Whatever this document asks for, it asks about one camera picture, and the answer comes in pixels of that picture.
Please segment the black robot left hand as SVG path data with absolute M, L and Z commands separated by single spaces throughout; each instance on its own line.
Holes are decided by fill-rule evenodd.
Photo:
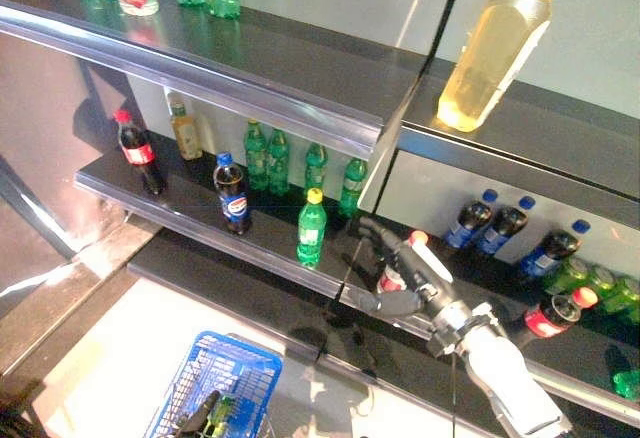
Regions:
M 234 405 L 234 397 L 214 390 L 179 427 L 176 437 L 222 437 L 227 431 Z

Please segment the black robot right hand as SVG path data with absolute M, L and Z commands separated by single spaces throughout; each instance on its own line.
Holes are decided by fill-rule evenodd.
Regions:
M 362 237 L 380 248 L 385 262 L 396 269 L 407 289 L 418 296 L 420 309 L 431 319 L 457 300 L 452 284 L 391 230 L 368 217 L 359 217 L 357 228 Z

